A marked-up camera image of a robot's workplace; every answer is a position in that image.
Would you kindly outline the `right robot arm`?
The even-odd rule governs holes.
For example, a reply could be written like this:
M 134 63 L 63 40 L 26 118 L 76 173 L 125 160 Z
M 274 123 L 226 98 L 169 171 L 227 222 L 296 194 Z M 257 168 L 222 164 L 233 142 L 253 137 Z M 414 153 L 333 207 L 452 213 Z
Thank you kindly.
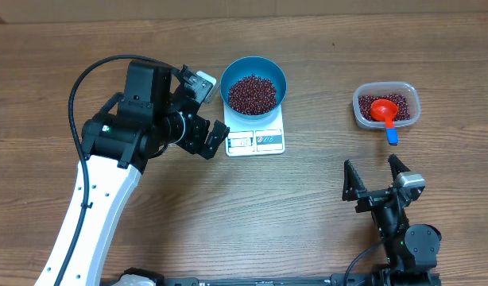
M 371 213 L 380 241 L 360 253 L 343 274 L 343 285 L 440 285 L 437 266 L 441 233 L 428 224 L 411 225 L 405 208 L 419 199 L 425 179 L 412 172 L 394 154 L 388 158 L 393 182 L 385 189 L 369 191 L 349 160 L 344 162 L 342 200 L 357 203 L 355 211 Z M 387 262 L 375 265 L 372 272 L 351 274 L 359 260 L 383 247 Z

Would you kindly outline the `red measuring scoop blue handle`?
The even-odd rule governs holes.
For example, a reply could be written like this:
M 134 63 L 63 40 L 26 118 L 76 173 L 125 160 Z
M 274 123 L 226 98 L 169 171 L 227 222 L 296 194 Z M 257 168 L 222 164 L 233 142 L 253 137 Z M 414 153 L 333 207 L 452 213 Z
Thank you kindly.
M 378 99 L 372 102 L 370 114 L 378 122 L 385 123 L 385 132 L 389 145 L 398 145 L 399 137 L 394 125 L 394 119 L 397 116 L 399 107 L 387 99 Z

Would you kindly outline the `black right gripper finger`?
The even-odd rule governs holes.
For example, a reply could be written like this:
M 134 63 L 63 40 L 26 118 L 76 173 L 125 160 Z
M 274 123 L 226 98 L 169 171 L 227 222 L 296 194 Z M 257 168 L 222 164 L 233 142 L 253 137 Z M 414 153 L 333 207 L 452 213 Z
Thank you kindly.
M 388 162 L 393 180 L 395 180 L 402 172 L 410 172 L 410 169 L 397 157 L 396 154 L 389 155 Z
M 358 200 L 366 192 L 366 187 L 350 160 L 346 160 L 344 162 L 343 172 L 344 179 L 342 200 Z

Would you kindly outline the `red beans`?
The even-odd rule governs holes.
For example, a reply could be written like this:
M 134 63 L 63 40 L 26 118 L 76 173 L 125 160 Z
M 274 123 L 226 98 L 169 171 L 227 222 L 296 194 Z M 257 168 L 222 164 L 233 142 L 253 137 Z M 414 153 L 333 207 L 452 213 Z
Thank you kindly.
M 358 99 L 361 115 L 369 121 L 371 105 L 379 99 L 386 99 L 398 106 L 395 121 L 405 121 L 411 118 L 407 99 L 401 94 L 388 95 L 362 95 Z M 261 115 L 270 112 L 278 105 L 277 89 L 272 81 L 260 76 L 248 75 L 232 85 L 228 91 L 228 104 L 233 109 L 244 115 Z

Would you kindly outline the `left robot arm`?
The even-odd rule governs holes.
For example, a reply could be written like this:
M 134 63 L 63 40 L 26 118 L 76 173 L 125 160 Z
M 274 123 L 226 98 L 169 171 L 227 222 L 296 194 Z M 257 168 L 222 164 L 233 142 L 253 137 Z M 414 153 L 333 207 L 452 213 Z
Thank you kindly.
M 211 159 L 229 127 L 198 115 L 217 81 L 187 66 L 175 68 L 127 55 L 125 87 L 77 130 L 76 92 L 85 77 L 114 56 L 89 66 L 68 99 L 68 122 L 79 156 L 72 199 L 38 285 L 97 285 L 122 211 L 149 160 L 170 145 Z

